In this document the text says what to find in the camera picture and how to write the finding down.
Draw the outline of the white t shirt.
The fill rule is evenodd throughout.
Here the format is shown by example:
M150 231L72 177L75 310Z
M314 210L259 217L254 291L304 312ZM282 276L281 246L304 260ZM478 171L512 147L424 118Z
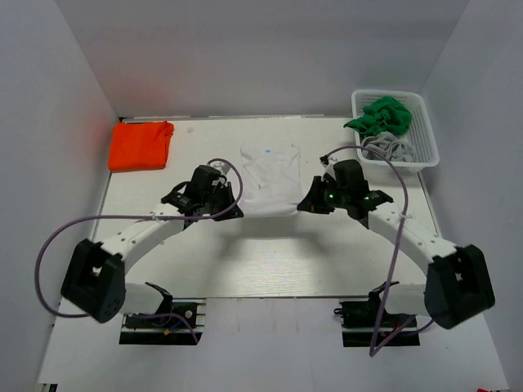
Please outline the white t shirt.
M242 145L244 192L240 208L246 217L290 216L303 199L301 150L296 145L282 148Z

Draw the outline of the grey t shirt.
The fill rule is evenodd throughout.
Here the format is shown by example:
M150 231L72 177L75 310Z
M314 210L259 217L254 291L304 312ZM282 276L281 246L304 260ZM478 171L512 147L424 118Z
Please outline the grey t shirt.
M382 156L391 162L413 163L417 157L417 150L407 140L388 131L364 138L361 145L363 156L369 160L380 160Z

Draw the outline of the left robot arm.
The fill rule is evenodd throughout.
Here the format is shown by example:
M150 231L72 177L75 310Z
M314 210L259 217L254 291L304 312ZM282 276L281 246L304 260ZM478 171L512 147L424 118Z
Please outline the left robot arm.
M117 314L147 317L163 326L172 318L172 295L153 283L128 283L126 275L145 255L197 221L243 217L227 179L231 165L212 160L195 168L146 216L97 243L85 239L74 249L61 295L99 323Z

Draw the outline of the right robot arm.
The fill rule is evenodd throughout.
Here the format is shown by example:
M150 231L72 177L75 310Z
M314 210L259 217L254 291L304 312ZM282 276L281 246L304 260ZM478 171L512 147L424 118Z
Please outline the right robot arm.
M297 210L321 215L346 211L352 220L397 246L426 277L422 284L384 283L371 290L366 301L342 303L335 312L345 327L369 327L373 322L396 327L410 315L420 315L451 329L494 306L481 249L460 247L406 216L391 196L369 188L358 161L329 163L326 157L320 161L325 172L314 176Z

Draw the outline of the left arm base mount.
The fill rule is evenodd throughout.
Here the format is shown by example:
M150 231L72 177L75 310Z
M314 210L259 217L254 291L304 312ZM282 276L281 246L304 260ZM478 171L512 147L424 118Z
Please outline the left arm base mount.
M129 283L120 314L120 345L197 345L203 335L206 301L177 299L153 283Z

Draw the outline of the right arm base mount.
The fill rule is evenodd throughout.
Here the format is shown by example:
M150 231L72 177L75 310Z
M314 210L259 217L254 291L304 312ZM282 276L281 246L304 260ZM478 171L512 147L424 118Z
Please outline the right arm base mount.
M369 348L373 336L373 328L381 304L380 295L384 291L385 284L374 288L369 292L366 299L345 299L333 310L335 317L339 318L342 325L342 343L345 348ZM407 314L389 314L383 312L379 324L376 345L379 345L398 327L407 321ZM420 346L417 330L417 321L411 320L387 346Z

